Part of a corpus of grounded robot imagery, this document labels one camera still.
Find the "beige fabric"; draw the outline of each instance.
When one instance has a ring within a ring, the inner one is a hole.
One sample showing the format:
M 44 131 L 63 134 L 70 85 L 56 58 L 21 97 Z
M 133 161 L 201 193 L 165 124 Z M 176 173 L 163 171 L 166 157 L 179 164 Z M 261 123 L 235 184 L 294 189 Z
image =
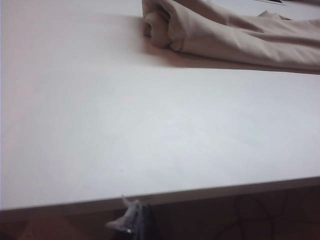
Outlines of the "beige fabric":
M 282 68 L 320 70 L 320 18 L 243 16 L 201 0 L 142 0 L 144 34 L 159 48 Z

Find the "floor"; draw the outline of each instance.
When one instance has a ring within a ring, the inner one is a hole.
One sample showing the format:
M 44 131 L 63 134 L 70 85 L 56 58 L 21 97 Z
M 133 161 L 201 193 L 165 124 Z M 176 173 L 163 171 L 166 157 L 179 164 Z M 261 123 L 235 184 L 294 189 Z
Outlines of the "floor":
M 163 240 L 320 240 L 320 186 L 152 206 Z M 95 212 L 0 223 L 1 240 L 111 240 Z

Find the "white table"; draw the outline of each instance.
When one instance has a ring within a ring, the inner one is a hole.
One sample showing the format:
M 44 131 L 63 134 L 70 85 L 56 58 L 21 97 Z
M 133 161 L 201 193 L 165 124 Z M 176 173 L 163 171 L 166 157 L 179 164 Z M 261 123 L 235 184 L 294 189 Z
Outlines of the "white table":
M 296 2 L 215 2 L 320 17 Z M 319 75 L 190 68 L 200 62 L 142 36 L 139 0 L 1 4 L 2 210 L 320 175 Z

